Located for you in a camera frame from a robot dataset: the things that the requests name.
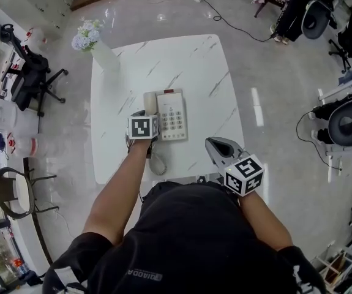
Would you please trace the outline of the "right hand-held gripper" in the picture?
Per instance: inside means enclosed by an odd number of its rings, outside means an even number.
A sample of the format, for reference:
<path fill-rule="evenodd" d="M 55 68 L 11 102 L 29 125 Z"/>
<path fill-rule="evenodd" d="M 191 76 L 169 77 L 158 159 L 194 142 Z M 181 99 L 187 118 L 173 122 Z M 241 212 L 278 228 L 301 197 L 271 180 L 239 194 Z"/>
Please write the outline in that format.
<path fill-rule="evenodd" d="M 245 197 L 262 185 L 263 164 L 235 141 L 209 137 L 205 139 L 205 148 L 223 178 L 223 185 L 236 195 Z"/>

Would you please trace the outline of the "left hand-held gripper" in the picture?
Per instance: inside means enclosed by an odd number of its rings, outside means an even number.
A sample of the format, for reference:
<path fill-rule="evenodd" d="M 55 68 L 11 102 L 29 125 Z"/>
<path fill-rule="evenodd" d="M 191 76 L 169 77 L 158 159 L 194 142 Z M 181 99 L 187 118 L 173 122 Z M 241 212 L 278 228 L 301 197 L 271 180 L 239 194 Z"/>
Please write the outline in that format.
<path fill-rule="evenodd" d="M 128 117 L 127 136 L 131 140 L 152 140 L 158 137 L 159 115 L 147 115 L 144 110 Z"/>

